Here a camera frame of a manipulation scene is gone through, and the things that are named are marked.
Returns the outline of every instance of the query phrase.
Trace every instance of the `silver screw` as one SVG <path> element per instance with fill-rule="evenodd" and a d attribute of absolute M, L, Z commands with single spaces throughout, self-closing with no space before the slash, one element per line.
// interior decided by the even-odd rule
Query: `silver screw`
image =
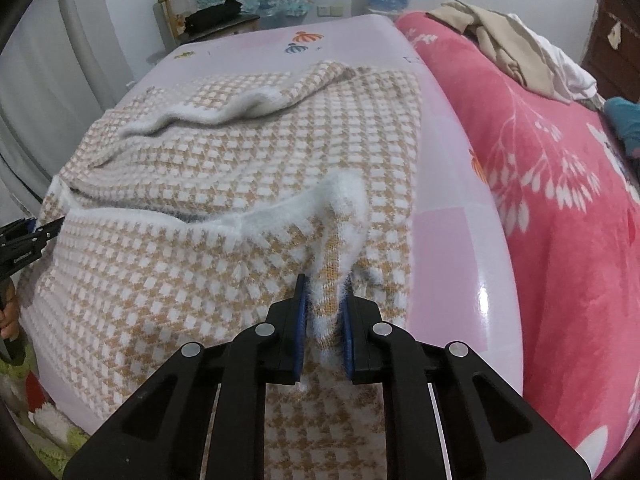
<path fill-rule="evenodd" d="M 274 327 L 271 323 L 260 323 L 257 327 L 255 327 L 255 333 L 262 337 L 267 337 L 268 335 L 273 334 L 276 331 L 276 327 Z"/>
<path fill-rule="evenodd" d="M 393 327 L 389 325 L 389 323 L 376 323 L 373 326 L 373 332 L 378 335 L 389 335 L 391 334 Z"/>
<path fill-rule="evenodd" d="M 198 343 L 187 343 L 180 349 L 180 352 L 185 357 L 196 357 L 200 353 L 200 345 Z"/>
<path fill-rule="evenodd" d="M 456 341 L 449 345 L 449 352 L 456 357 L 465 357 L 469 353 L 469 347 L 464 343 Z"/>

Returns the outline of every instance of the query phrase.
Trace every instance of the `pink blanket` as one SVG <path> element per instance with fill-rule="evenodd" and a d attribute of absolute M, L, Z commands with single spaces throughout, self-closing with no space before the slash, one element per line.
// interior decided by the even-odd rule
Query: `pink blanket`
<path fill-rule="evenodd" d="M 601 471 L 640 417 L 640 197 L 598 114 L 526 91 L 472 41 L 396 25 L 460 118 L 507 236 L 524 397 Z"/>

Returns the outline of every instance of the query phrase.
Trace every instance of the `triangular cutout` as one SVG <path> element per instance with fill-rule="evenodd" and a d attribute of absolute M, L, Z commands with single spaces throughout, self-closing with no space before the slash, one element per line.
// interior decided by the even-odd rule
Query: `triangular cutout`
<path fill-rule="evenodd" d="M 532 425 L 483 375 L 474 376 L 474 386 L 496 442 L 506 442 L 529 433 Z"/>
<path fill-rule="evenodd" d="M 160 433 L 164 413 L 177 383 L 177 376 L 166 377 L 124 420 L 122 432 L 148 442 L 154 441 Z"/>

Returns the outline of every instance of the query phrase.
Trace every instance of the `knitted garment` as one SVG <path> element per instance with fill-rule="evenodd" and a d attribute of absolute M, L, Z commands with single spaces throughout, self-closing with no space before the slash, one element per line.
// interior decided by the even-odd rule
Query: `knitted garment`
<path fill-rule="evenodd" d="M 304 272 L 305 365 L 268 386 L 267 478 L 384 478 L 382 396 L 345 377 L 338 304 L 352 273 L 404 324 L 419 123 L 413 75 L 338 62 L 108 111 L 42 207 L 66 220 L 22 280 L 38 348 L 107 418 L 181 344 L 231 340 Z"/>

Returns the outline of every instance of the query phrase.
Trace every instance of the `chair seat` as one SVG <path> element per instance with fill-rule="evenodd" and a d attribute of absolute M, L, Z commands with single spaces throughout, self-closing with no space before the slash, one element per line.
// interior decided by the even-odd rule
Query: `chair seat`
<path fill-rule="evenodd" d="M 219 23 L 214 25 L 207 30 L 203 30 L 201 32 L 188 33 L 183 32 L 178 36 L 177 42 L 178 45 L 186 44 L 186 43 L 194 43 L 195 41 L 203 41 L 210 39 L 211 36 L 222 36 L 222 33 L 227 31 L 232 27 L 237 27 L 238 25 L 247 25 L 249 23 L 256 22 L 260 19 L 260 16 L 257 14 L 249 14 L 247 12 L 241 12 L 234 18 L 227 20 L 226 22 Z"/>

